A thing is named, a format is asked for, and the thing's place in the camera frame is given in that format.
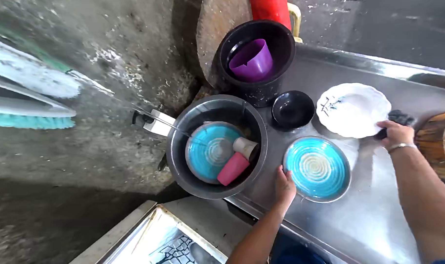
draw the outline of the concrete floor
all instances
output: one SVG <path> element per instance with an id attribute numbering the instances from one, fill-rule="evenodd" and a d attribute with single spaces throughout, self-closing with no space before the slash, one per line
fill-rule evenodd
<path id="1" fill-rule="evenodd" d="M 306 43 L 445 69 L 445 0 L 292 2 Z M 198 13 L 191 0 L 4 0 L 0 39 L 176 116 L 200 86 Z M 0 263 L 67 263 L 146 199 L 184 195 L 157 171 L 165 137 L 126 105 L 90 87 L 61 101 L 75 128 L 0 128 Z"/>

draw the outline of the hand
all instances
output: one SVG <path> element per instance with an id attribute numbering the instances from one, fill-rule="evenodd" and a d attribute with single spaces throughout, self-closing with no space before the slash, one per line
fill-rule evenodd
<path id="1" fill-rule="evenodd" d="M 413 128 L 390 120 L 378 122 L 377 125 L 381 128 L 387 128 L 387 138 L 382 140 L 382 145 L 386 149 L 400 143 L 413 144 L 413 137 L 415 136 Z"/>
<path id="2" fill-rule="evenodd" d="M 287 211 L 296 196 L 296 185 L 292 181 L 292 171 L 284 174 L 283 166 L 280 165 L 276 173 L 278 174 L 276 177 L 276 203 Z"/>

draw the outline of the purple container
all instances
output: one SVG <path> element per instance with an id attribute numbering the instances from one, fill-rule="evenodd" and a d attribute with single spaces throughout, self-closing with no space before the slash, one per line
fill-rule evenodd
<path id="1" fill-rule="evenodd" d="M 266 79 L 273 67 L 273 58 L 264 39 L 246 44 L 229 62 L 229 69 L 240 81 L 249 83 Z"/>

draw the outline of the metal bracelet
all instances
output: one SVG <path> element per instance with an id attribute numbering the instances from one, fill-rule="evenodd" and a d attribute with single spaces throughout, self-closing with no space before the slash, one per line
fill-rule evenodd
<path id="1" fill-rule="evenodd" d="M 409 143 L 399 143 L 399 144 L 395 144 L 395 145 L 392 145 L 388 150 L 387 150 L 387 152 L 389 152 L 389 154 L 391 153 L 391 152 L 393 152 L 394 150 L 396 150 L 397 148 L 400 148 L 400 147 L 412 147 L 412 148 L 418 148 L 415 144 L 409 144 Z"/>

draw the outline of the white cup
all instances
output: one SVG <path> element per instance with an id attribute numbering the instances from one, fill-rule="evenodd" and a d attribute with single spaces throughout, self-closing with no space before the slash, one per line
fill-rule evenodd
<path id="1" fill-rule="evenodd" d="M 258 143 L 249 141 L 246 138 L 239 137 L 234 141 L 232 145 L 235 152 L 240 152 L 249 162 L 255 156 L 256 150 L 258 149 Z"/>

